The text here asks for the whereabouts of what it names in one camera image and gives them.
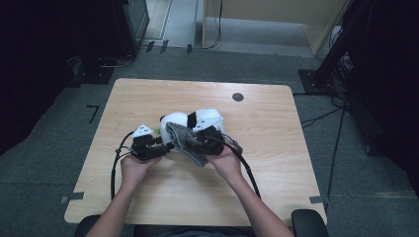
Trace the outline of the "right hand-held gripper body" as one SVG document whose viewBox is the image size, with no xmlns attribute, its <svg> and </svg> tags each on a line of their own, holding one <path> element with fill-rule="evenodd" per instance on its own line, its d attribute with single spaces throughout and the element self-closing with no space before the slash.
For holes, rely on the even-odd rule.
<svg viewBox="0 0 419 237">
<path fill-rule="evenodd" d="M 194 149 L 205 155 L 219 155 L 223 150 L 223 119 L 221 117 L 197 117 L 194 137 L 197 144 Z"/>
</svg>

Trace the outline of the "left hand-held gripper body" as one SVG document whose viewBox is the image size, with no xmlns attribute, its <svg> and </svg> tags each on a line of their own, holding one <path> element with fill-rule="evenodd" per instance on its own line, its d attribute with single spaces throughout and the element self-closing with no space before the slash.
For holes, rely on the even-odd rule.
<svg viewBox="0 0 419 237">
<path fill-rule="evenodd" d="M 144 123 L 140 125 L 131 135 L 131 154 L 141 161 L 160 157 L 161 150 L 154 147 L 155 139 L 152 136 L 153 130 Z"/>
</svg>

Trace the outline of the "grey cloth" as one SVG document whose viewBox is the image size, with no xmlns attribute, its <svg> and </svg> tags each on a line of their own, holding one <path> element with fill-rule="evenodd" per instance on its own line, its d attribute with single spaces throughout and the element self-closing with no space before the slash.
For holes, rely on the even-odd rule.
<svg viewBox="0 0 419 237">
<path fill-rule="evenodd" d="M 172 122 L 169 122 L 168 126 L 170 131 L 173 131 L 175 135 L 175 140 L 173 142 L 169 142 L 175 145 L 175 148 L 173 150 L 176 152 L 185 153 L 198 167 L 204 167 L 205 164 L 208 162 L 206 158 L 207 155 L 200 154 L 194 149 L 194 146 L 197 144 L 197 140 L 194 137 L 194 132 L 191 131 L 189 128 Z M 227 141 L 232 142 L 234 144 L 234 149 L 239 154 L 242 154 L 243 149 L 235 140 L 233 140 L 225 133 L 222 133 L 222 137 L 223 146 L 226 144 Z"/>
</svg>

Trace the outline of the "panda plush toy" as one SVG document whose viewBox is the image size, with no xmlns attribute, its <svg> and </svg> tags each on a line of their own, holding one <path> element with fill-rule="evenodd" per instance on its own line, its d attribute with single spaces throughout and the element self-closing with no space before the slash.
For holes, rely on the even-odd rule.
<svg viewBox="0 0 419 237">
<path fill-rule="evenodd" d="M 189 115 L 171 113 L 160 120 L 160 135 L 164 144 L 175 140 L 174 132 L 170 131 L 168 126 L 169 122 L 189 128 L 193 132 L 201 131 L 211 126 L 214 126 L 216 130 L 224 132 L 223 117 L 216 109 L 200 109 Z"/>
</svg>

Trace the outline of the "person's left hand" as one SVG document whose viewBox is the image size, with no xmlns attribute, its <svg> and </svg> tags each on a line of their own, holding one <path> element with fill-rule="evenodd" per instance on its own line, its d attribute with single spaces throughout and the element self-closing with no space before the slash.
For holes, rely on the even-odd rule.
<svg viewBox="0 0 419 237">
<path fill-rule="evenodd" d="M 162 160 L 161 157 L 141 162 L 131 155 L 127 155 L 121 162 L 122 189 L 135 191 L 145 180 L 150 169 Z"/>
</svg>

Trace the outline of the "person's right hand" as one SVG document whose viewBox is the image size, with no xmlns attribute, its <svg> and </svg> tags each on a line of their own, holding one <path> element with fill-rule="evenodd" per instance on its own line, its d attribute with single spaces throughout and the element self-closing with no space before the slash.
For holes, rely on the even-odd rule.
<svg viewBox="0 0 419 237">
<path fill-rule="evenodd" d="M 206 158 L 231 187 L 235 187 L 245 181 L 239 159 L 226 145 L 223 146 L 223 150 L 219 155 L 207 155 Z"/>
</svg>

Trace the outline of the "black angled floor tape mark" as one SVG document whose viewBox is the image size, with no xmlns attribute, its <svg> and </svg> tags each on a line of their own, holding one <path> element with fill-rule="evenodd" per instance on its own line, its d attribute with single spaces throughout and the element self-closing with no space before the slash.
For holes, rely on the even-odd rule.
<svg viewBox="0 0 419 237">
<path fill-rule="evenodd" d="M 89 109 L 94 110 L 93 114 L 91 115 L 91 118 L 89 119 L 89 123 L 92 123 L 94 121 L 96 115 L 97 115 L 98 110 L 100 109 L 100 106 L 98 106 L 98 105 L 87 105 L 86 107 L 89 108 Z"/>
</svg>

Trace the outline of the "black flat stand base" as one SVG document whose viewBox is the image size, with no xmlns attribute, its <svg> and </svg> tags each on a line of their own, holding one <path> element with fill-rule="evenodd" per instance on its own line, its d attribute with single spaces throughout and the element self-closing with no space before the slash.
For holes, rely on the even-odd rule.
<svg viewBox="0 0 419 237">
<path fill-rule="evenodd" d="M 67 60 L 69 68 L 74 72 L 70 87 L 82 84 L 108 85 L 114 72 L 113 67 L 102 65 L 94 58 L 74 56 Z"/>
</svg>

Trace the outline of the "person's dark clothing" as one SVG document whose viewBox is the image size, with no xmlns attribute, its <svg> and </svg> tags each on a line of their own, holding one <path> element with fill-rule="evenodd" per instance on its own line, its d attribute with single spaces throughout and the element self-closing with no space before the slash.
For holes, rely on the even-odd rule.
<svg viewBox="0 0 419 237">
<path fill-rule="evenodd" d="M 256 237 L 249 226 L 136 225 L 133 237 Z"/>
</svg>

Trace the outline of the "black monitor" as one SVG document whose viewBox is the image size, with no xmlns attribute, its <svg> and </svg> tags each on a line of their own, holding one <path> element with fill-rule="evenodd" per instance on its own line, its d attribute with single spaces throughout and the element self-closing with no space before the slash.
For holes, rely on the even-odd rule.
<svg viewBox="0 0 419 237">
<path fill-rule="evenodd" d="M 145 0 L 111 0 L 124 55 L 136 56 L 149 24 Z"/>
</svg>

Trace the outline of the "dark curtain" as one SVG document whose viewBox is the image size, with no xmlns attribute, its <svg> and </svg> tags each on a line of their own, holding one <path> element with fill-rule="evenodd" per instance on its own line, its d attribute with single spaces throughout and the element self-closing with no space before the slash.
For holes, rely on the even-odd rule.
<svg viewBox="0 0 419 237">
<path fill-rule="evenodd" d="M 74 77 L 99 68 L 93 36 L 109 0 L 0 0 L 0 155 L 26 139 Z"/>
<path fill-rule="evenodd" d="M 419 0 L 365 3 L 348 33 L 347 85 L 368 146 L 406 172 L 419 197 Z"/>
</svg>

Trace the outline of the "black metal stand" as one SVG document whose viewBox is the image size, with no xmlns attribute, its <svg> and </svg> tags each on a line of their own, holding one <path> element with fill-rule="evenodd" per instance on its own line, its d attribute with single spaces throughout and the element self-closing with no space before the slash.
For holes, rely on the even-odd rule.
<svg viewBox="0 0 419 237">
<path fill-rule="evenodd" d="M 317 70 L 299 69 L 299 79 L 306 95 L 338 94 L 338 90 L 333 88 L 333 71 L 343 57 L 350 37 L 355 34 L 356 27 L 360 25 L 362 17 L 373 2 L 374 0 L 356 0 L 356 4 L 351 4 L 351 16 L 319 68 Z"/>
</svg>

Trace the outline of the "light wooden furniture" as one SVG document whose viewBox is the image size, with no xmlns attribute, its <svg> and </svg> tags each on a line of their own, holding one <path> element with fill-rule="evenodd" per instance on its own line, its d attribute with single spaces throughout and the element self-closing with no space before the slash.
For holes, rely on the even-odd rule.
<svg viewBox="0 0 419 237">
<path fill-rule="evenodd" d="M 204 18 L 301 24 L 311 53 L 318 55 L 351 0 L 204 0 Z"/>
</svg>

